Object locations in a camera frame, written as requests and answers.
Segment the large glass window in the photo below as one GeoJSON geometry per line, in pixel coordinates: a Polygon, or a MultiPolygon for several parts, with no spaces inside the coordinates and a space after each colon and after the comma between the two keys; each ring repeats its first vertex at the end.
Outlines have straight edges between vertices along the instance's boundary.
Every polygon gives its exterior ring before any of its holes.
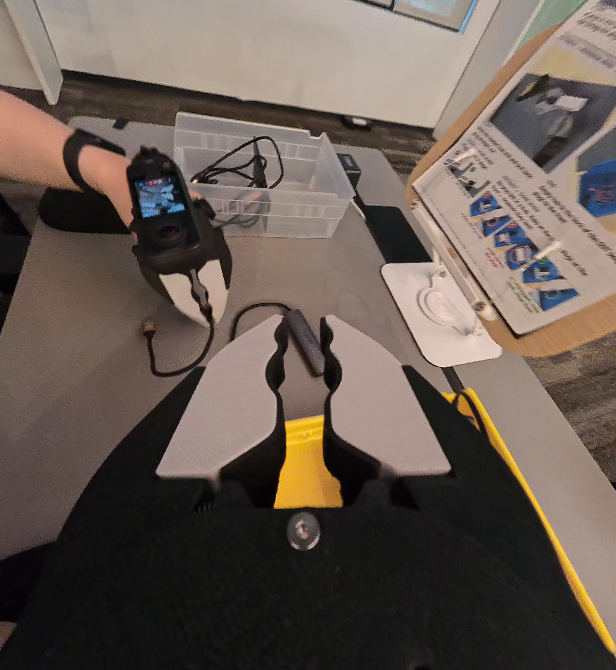
{"type": "Polygon", "coordinates": [[[362,1],[362,3],[455,33],[463,31],[477,5],[477,1],[362,1]]]}

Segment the clear plastic bin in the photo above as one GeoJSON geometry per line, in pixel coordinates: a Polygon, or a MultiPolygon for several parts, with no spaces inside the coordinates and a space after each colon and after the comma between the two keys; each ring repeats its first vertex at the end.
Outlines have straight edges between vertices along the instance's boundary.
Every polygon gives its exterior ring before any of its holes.
{"type": "Polygon", "coordinates": [[[229,237],[329,239],[355,196],[326,133],[180,112],[173,160],[229,237]]]}

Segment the small black device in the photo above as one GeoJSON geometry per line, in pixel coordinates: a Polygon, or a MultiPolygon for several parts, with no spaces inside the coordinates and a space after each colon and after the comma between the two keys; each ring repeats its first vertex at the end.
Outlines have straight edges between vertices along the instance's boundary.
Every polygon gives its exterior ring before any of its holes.
{"type": "Polygon", "coordinates": [[[359,164],[356,162],[353,155],[350,153],[337,152],[337,157],[345,172],[354,192],[358,193],[359,181],[362,176],[362,170],[359,164]]]}

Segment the person's left hand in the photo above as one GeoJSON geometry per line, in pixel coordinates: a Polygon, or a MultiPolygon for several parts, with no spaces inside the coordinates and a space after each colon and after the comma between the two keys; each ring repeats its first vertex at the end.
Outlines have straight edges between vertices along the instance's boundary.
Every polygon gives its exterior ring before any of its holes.
{"type": "Polygon", "coordinates": [[[99,189],[115,208],[122,223],[130,231],[134,220],[134,204],[127,179],[129,161],[121,155],[110,154],[103,162],[99,189]]]}

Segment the slim grey usb hub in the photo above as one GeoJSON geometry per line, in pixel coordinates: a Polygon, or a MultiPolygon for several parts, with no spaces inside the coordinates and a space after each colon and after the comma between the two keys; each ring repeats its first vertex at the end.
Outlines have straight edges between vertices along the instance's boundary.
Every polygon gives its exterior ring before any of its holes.
{"type": "Polygon", "coordinates": [[[295,345],[312,376],[323,376],[325,357],[321,350],[320,341],[304,314],[299,309],[290,309],[287,311],[286,319],[295,345]]]}

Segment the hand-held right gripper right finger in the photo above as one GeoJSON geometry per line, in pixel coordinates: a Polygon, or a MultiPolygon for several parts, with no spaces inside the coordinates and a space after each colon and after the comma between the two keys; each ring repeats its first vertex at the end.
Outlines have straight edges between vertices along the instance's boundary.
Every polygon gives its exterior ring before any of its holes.
{"type": "Polygon", "coordinates": [[[340,481],[442,476],[451,465],[402,363],[334,315],[320,324],[325,356],[322,449],[340,481]]]}

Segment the instruction sheet on stand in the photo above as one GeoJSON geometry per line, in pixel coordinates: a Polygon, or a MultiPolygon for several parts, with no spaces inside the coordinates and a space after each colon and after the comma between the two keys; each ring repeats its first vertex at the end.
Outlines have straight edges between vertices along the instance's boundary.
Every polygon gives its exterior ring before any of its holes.
{"type": "Polygon", "coordinates": [[[405,190],[406,204],[413,211],[413,217],[420,229],[429,238],[429,248],[437,254],[439,264],[446,266],[446,270],[474,311],[476,325],[487,331],[494,342],[503,349],[513,354],[531,357],[559,355],[616,332],[616,294],[535,332],[516,336],[504,323],[491,300],[485,296],[472,273],[467,270],[453,243],[448,241],[445,233],[439,229],[426,207],[421,204],[414,183],[442,159],[513,75],[562,27],[563,24],[560,23],[545,29],[511,56],[416,165],[405,190]]]}

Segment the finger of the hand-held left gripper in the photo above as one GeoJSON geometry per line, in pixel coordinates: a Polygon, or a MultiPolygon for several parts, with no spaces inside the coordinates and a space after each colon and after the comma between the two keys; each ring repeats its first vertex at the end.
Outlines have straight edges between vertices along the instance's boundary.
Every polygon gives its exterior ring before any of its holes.
{"type": "Polygon", "coordinates": [[[192,322],[200,323],[200,302],[195,297],[191,276],[184,273],[159,273],[158,278],[173,306],[192,322]]]}
{"type": "Polygon", "coordinates": [[[197,272],[197,279],[203,288],[205,304],[209,308],[214,324],[221,321],[228,304],[229,289],[220,261],[206,262],[197,272]]]}

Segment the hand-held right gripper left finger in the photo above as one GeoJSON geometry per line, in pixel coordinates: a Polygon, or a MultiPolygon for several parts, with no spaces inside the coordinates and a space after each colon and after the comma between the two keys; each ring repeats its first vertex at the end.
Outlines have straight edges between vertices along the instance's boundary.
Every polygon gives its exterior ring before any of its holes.
{"type": "Polygon", "coordinates": [[[273,315],[212,357],[156,468],[159,478],[219,483],[235,465],[253,484],[279,477],[287,346],[287,321],[273,315]]]}

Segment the person's left forearm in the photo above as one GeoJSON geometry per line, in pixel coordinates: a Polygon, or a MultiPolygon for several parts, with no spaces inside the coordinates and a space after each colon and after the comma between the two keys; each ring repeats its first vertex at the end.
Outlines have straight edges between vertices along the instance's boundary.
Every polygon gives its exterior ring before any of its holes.
{"type": "Polygon", "coordinates": [[[0,176],[49,188],[81,190],[63,159],[68,126],[0,90],[0,176]]]}

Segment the yellow plastic bin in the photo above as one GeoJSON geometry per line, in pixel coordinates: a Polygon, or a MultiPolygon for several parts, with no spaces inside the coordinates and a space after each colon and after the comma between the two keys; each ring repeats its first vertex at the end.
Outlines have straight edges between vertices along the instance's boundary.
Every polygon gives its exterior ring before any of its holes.
{"type": "MultiPolygon", "coordinates": [[[[467,388],[458,392],[443,393],[457,411],[467,419],[480,419],[480,429],[496,450],[499,457],[513,473],[524,490],[532,507],[544,527],[556,557],[561,565],[564,577],[574,597],[586,615],[589,623],[597,632],[605,648],[616,655],[616,644],[602,617],[597,611],[588,591],[580,581],[561,542],[552,528],[542,507],[524,478],[513,455],[502,440],[496,426],[474,390],[467,388]]],[[[343,505],[340,484],[333,477],[323,460],[322,437],[324,416],[317,415],[286,421],[287,455],[280,472],[279,487],[274,503],[275,508],[333,508],[343,505]]]]}

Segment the white stand base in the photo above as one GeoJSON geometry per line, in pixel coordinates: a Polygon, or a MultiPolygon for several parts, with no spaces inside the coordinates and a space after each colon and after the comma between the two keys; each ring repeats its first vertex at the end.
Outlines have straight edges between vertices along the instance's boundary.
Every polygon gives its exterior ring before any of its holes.
{"type": "Polygon", "coordinates": [[[387,263],[381,268],[408,330],[426,360],[447,368],[499,358],[500,347],[448,271],[436,263],[387,263]]]}

